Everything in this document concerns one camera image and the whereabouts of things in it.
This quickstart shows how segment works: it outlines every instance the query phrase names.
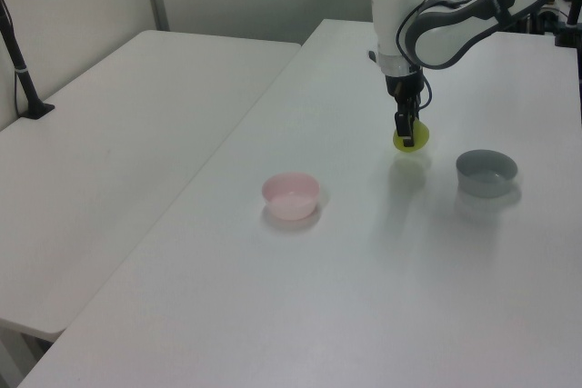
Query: robotic arm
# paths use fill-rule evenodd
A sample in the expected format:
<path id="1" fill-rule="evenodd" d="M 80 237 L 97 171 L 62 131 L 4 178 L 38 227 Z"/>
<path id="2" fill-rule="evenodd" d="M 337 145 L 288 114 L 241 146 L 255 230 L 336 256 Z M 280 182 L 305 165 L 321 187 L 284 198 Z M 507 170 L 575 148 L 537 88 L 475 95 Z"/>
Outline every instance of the robotic arm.
<path id="1" fill-rule="evenodd" d="M 377 63 L 398 104 L 395 121 L 401 150 L 424 145 L 414 135 L 415 125 L 419 125 L 419 96 L 426 82 L 422 68 L 453 65 L 471 46 L 549 1 L 372 0 Z"/>

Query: black cable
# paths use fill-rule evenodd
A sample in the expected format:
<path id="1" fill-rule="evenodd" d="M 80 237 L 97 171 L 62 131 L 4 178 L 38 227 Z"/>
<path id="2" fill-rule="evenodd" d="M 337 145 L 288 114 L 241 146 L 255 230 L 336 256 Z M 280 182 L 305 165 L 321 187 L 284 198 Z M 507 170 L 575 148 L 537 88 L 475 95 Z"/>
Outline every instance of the black cable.
<path id="1" fill-rule="evenodd" d="M 418 107 L 418 111 L 425 109 L 433 101 L 433 89 L 430 87 L 430 83 L 428 82 L 428 79 L 426 79 L 426 76 L 422 75 L 422 78 L 425 80 L 426 89 L 428 90 L 428 100 L 425 104 Z"/>
<path id="2" fill-rule="evenodd" d="M 6 4 L 5 0 L 0 0 L 0 5 L 5 10 L 6 15 L 8 16 L 8 21 L 10 22 L 10 27 L 12 28 L 12 32 L 15 31 L 15 25 L 12 21 L 12 16 L 10 15 L 10 10 L 8 9 L 8 5 Z M 15 111 L 16 116 L 20 118 L 20 112 L 18 112 L 18 74 L 15 71 Z"/>
<path id="3" fill-rule="evenodd" d="M 6 15 L 8 15 L 8 21 L 10 22 L 10 27 L 12 28 L 12 30 L 15 30 L 15 26 L 12 22 L 12 16 L 10 15 L 10 10 L 8 9 L 8 5 L 6 4 L 5 0 L 0 0 L 0 5 L 2 5 L 2 8 L 5 10 Z"/>

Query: black arm segment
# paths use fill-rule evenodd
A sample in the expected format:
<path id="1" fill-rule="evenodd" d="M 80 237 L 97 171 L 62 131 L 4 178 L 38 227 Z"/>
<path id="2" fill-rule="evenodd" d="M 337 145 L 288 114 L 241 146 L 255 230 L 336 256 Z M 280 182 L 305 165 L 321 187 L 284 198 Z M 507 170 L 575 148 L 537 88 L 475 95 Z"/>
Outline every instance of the black arm segment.
<path id="1" fill-rule="evenodd" d="M 419 65 L 431 69 L 444 69 L 455 64 L 473 45 L 487 38 L 494 32 L 503 30 L 527 15 L 536 12 L 543 5 L 551 0 L 536 0 L 531 5 L 525 6 L 521 11 L 511 15 L 508 8 L 511 8 L 516 0 L 476 0 L 470 4 L 460 7 L 451 7 L 447 12 L 431 12 L 430 9 L 421 13 L 406 32 L 405 45 L 410 58 Z M 478 34 L 468 40 L 450 59 L 441 65 L 427 65 L 416 55 L 416 43 L 426 32 L 439 27 L 456 25 L 465 20 L 476 17 L 482 20 L 496 18 L 497 23 L 485 32 Z"/>

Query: gray bowl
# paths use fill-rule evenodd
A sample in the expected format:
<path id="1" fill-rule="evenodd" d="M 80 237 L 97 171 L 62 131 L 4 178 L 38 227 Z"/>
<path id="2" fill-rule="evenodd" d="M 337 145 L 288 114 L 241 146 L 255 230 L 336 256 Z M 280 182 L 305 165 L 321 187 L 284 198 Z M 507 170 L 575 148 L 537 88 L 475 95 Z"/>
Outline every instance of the gray bowl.
<path id="1" fill-rule="evenodd" d="M 471 150 L 457 158 L 458 186 L 476 197 L 494 198 L 515 186 L 517 164 L 492 150 Z"/>

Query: yellow-green disc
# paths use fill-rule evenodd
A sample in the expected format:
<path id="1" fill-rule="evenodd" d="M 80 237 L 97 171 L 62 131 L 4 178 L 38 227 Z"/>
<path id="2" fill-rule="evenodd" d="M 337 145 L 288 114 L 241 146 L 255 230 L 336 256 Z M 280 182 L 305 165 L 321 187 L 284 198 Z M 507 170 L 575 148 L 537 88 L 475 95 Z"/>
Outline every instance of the yellow-green disc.
<path id="1" fill-rule="evenodd" d="M 414 122 L 413 136 L 415 139 L 415 145 L 413 147 L 405 147 L 402 138 L 398 136 L 396 131 L 394 131 L 392 142 L 394 143 L 395 148 L 402 152 L 410 153 L 422 149 L 425 144 L 428 143 L 430 133 L 428 132 L 428 128 L 418 119 Z"/>

